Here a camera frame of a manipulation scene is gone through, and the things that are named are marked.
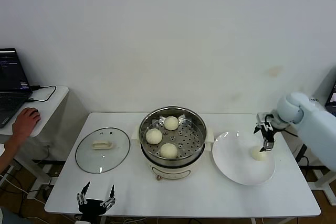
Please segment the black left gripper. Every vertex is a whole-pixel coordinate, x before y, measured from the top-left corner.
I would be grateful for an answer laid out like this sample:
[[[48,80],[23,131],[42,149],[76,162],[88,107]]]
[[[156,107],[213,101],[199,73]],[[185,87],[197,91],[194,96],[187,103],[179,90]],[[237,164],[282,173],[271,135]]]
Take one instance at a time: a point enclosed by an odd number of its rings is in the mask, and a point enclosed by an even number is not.
[[[114,185],[111,188],[109,198],[104,202],[103,200],[86,199],[89,186],[90,182],[76,195],[78,209],[81,213],[81,221],[97,221],[99,216],[106,213],[106,208],[111,208],[116,202]]]

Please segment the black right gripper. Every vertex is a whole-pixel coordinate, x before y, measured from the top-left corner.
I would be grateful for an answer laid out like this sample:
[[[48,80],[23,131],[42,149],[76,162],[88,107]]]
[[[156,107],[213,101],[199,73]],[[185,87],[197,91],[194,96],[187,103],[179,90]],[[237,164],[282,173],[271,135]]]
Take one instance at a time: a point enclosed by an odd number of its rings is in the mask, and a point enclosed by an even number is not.
[[[274,135],[276,131],[272,127],[270,122],[262,122],[261,125],[256,125],[254,128],[254,134],[261,131],[264,138],[264,143],[260,152],[271,151],[274,147]]]

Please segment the person's bare hand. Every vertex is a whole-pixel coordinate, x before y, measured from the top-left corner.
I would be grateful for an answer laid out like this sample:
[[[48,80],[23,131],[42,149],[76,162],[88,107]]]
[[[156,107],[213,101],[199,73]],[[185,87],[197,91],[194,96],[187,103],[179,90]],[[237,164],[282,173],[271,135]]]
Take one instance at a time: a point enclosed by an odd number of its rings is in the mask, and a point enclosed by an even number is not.
[[[23,109],[12,125],[13,139],[16,143],[23,144],[40,119],[40,113],[36,108]]]

